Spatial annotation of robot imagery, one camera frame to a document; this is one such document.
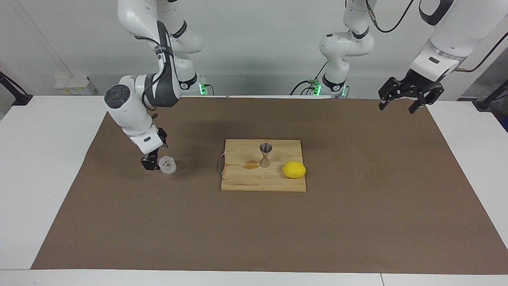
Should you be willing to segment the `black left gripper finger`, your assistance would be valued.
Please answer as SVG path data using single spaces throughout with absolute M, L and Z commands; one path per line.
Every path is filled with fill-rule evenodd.
M 426 92 L 421 88 L 413 87 L 410 92 L 414 93 L 416 100 L 408 108 L 409 113 L 414 114 L 419 108 L 425 105 L 433 105 L 437 99 L 439 99 L 444 90 L 445 89 L 442 85 L 437 85 Z
M 396 78 L 390 77 L 378 91 L 381 100 L 379 110 L 384 110 L 391 101 L 402 98 L 404 93 L 404 90 L 401 90 L 400 82 Z

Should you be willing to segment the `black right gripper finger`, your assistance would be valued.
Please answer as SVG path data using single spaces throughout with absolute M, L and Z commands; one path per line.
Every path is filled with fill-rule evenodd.
M 141 164 L 145 168 L 145 170 L 160 170 L 160 166 L 158 164 L 158 154 L 157 153 L 149 153 L 144 155 L 141 158 Z

